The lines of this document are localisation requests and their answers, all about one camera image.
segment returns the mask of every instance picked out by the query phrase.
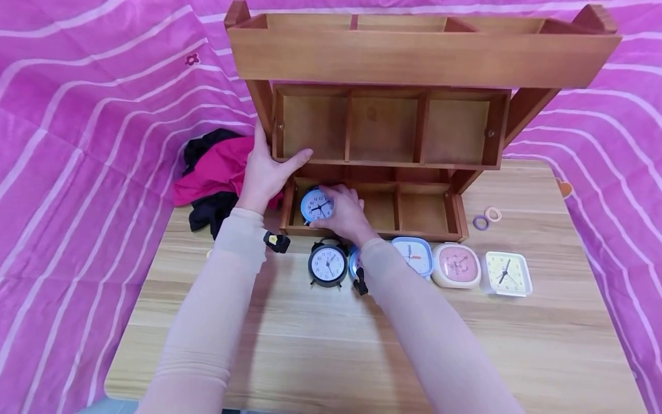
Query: arm sleeve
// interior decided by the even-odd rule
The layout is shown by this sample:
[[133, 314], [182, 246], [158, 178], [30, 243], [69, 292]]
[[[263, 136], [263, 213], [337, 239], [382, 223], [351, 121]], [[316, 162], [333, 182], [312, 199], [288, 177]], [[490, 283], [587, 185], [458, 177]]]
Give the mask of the arm sleeve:
[[390, 243], [361, 249], [365, 284], [436, 413], [523, 413], [469, 327]]
[[141, 414], [218, 414], [253, 284], [265, 261], [262, 216], [235, 208], [175, 317]]

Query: pink striped fabric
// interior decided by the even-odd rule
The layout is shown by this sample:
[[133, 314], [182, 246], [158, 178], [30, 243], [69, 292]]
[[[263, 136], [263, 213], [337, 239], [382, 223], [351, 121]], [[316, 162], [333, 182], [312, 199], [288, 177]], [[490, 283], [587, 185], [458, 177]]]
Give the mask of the pink striped fabric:
[[[572, 19], [585, 5], [434, 3], [250, 6], [254, 13]], [[572, 218], [647, 408], [660, 414], [662, 6], [602, 3], [623, 43], [590, 89], [564, 91], [506, 154], [544, 160], [573, 184]], [[229, 0], [3, 2], [0, 412], [75, 413], [103, 396], [172, 210], [182, 146], [218, 127], [249, 133], [256, 120], [223, 29], [228, 6]]]

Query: orange heart pattern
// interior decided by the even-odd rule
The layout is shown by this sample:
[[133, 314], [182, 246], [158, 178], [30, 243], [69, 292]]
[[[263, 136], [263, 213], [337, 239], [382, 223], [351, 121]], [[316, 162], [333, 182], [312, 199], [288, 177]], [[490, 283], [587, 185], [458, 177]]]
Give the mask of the orange heart pattern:
[[570, 195], [573, 193], [573, 185], [566, 182], [566, 181], [561, 181], [560, 179], [556, 179], [556, 184], [558, 184], [559, 189], [561, 190], [561, 195], [563, 198], [568, 198]]

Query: hand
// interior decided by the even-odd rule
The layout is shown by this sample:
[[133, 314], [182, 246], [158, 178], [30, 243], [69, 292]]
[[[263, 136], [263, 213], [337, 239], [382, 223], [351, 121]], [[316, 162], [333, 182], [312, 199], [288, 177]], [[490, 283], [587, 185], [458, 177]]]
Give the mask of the hand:
[[301, 150], [284, 163], [271, 158], [267, 137], [260, 120], [255, 125], [255, 144], [248, 154], [244, 186], [237, 207], [264, 214], [269, 200], [283, 189], [285, 182], [310, 160], [312, 150]]
[[333, 187], [321, 185], [320, 190], [333, 200], [333, 213], [327, 219], [311, 222], [312, 229], [329, 229], [359, 248], [369, 240], [379, 238], [363, 214], [363, 200], [359, 200], [355, 189], [340, 184]]

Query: black cloth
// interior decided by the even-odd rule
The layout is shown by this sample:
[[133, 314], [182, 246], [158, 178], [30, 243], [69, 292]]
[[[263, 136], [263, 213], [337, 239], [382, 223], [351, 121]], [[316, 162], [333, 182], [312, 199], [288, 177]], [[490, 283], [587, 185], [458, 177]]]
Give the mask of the black cloth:
[[193, 211], [189, 214], [191, 231], [202, 230], [209, 225], [209, 232], [216, 240], [220, 225], [230, 215], [234, 205], [237, 204], [237, 200], [239, 200], [239, 197], [236, 193], [219, 191], [216, 194], [192, 202]]
[[221, 141], [226, 139], [238, 138], [242, 135], [228, 130], [219, 128], [206, 135], [203, 135], [202, 138], [196, 138], [190, 140], [184, 148], [184, 162], [186, 163], [186, 170], [182, 173], [182, 176], [190, 174], [195, 168], [195, 164], [198, 163], [200, 158], [209, 151], [209, 148], [218, 144]]

